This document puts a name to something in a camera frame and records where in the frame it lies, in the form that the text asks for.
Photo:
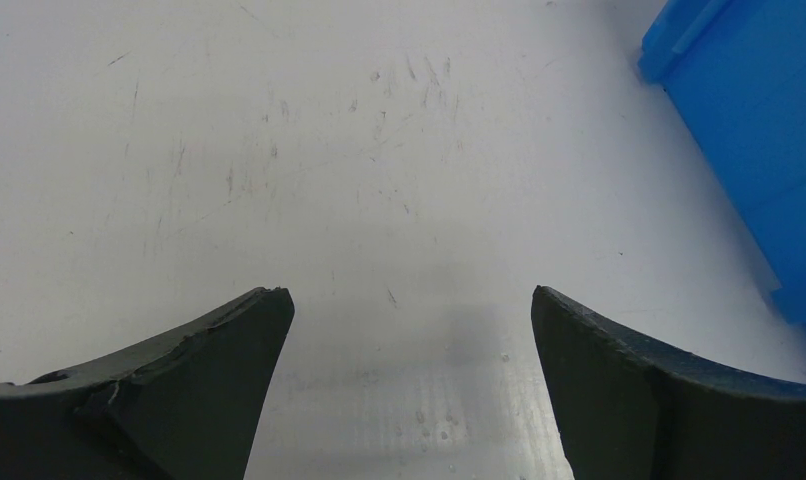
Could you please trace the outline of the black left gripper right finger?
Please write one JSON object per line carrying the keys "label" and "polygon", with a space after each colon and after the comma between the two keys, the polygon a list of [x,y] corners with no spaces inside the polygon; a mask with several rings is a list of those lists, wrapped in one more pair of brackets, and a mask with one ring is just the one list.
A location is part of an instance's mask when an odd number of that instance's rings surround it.
{"label": "black left gripper right finger", "polygon": [[578,479],[806,479],[806,384],[696,356],[555,289],[531,323]]}

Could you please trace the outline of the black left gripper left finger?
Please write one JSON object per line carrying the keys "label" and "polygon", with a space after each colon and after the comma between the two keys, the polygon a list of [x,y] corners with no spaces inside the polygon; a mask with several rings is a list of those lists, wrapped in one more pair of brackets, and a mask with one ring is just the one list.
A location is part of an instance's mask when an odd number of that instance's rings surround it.
{"label": "black left gripper left finger", "polygon": [[240,479],[295,314],[253,289],[29,383],[0,383],[0,479]]}

